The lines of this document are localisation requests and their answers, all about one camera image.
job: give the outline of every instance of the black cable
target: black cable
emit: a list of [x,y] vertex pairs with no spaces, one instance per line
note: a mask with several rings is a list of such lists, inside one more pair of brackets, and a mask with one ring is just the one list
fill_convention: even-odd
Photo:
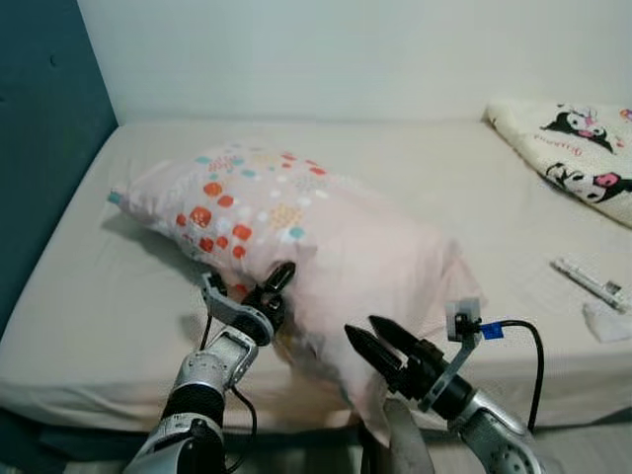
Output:
[[235,396],[239,400],[241,400],[241,402],[246,405],[246,407],[248,407],[248,410],[250,411],[250,416],[253,419],[253,427],[250,431],[250,439],[248,440],[248,444],[246,445],[244,452],[242,452],[241,456],[239,456],[239,459],[237,459],[232,466],[226,469],[226,472],[228,474],[235,472],[244,463],[244,461],[246,460],[246,456],[248,455],[248,451],[253,447],[255,443],[255,437],[257,437],[257,411],[255,410],[255,406],[239,390],[237,390],[237,387],[233,387],[231,388],[231,390],[235,394]]
[[210,323],[212,322],[213,317],[208,313],[206,315],[206,328],[204,329],[204,335],[201,337],[201,343],[199,343],[199,349],[201,351],[206,347],[206,341],[208,340],[208,332],[210,331]]
[[540,404],[540,394],[542,393],[542,381],[544,379],[544,348],[542,347],[542,340],[540,334],[531,323],[527,321],[520,321],[516,319],[507,319],[505,321],[499,321],[502,327],[520,326],[526,328],[531,332],[533,340],[535,341],[535,348],[537,350],[537,375],[535,377],[535,387],[533,388],[533,399],[531,400],[531,411],[529,413],[529,422],[527,427],[529,431],[533,433],[535,428],[535,418],[537,417],[537,409]]

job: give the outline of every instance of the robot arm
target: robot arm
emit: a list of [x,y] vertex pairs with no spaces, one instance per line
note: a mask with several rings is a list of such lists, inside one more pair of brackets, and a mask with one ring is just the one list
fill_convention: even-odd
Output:
[[223,474],[222,433],[225,392],[235,386],[283,321],[280,296],[295,272],[279,266],[242,303],[227,297],[216,274],[202,276],[202,296],[210,317],[226,326],[182,362],[158,426],[150,433],[125,474]]
[[474,389],[457,371],[480,341],[469,331],[480,322],[478,302],[465,300],[448,307],[448,338],[462,347],[452,363],[427,340],[417,340],[385,318],[370,316],[375,333],[408,358],[406,364],[371,333],[346,326],[355,350],[384,375],[391,392],[432,408],[447,420],[481,461],[489,474],[553,474],[561,468],[537,453],[534,440],[516,416],[505,411],[484,392]]

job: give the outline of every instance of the pink pillow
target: pink pillow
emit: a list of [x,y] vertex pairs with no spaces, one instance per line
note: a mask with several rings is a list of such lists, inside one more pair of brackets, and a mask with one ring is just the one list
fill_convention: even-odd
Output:
[[478,296],[454,242],[354,180],[311,160],[235,143],[161,163],[111,194],[125,212],[215,267],[230,285],[261,281],[293,261],[293,318],[278,343],[296,366],[340,384],[387,443],[386,387],[344,325],[377,314],[421,336],[444,325],[446,301]]

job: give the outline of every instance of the pillowcase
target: pillowcase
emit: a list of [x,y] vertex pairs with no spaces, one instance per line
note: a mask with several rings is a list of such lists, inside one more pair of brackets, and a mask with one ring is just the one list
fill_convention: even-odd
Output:
[[486,115],[540,175],[632,227],[632,110],[505,101]]
[[295,262],[284,291],[292,315],[276,343],[299,369],[338,383],[385,444],[386,386],[345,324],[369,328],[377,314],[422,336],[442,330],[446,301],[480,295],[454,242],[354,180],[269,146],[232,143],[161,163],[110,200],[229,285]]

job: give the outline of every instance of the white bed sheet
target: white bed sheet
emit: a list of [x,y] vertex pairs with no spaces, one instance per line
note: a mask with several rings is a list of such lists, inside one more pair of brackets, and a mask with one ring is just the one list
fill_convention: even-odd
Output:
[[[0,345],[0,405],[49,424],[146,431],[204,321],[202,270],[106,203],[110,186],[163,159],[258,136],[363,179],[456,236],[485,290],[484,318],[522,318],[547,357],[540,425],[586,423],[632,404],[632,346],[599,344],[592,297],[548,267],[570,257],[632,287],[632,232],[555,193],[485,124],[184,121],[119,128],[50,239]],[[522,330],[487,342],[463,370],[526,418],[535,350]],[[457,346],[435,341],[451,356]],[[241,384],[263,430],[332,428],[350,413],[335,387],[264,349]],[[434,417],[420,416],[429,428]],[[248,428],[230,399],[228,428]]]

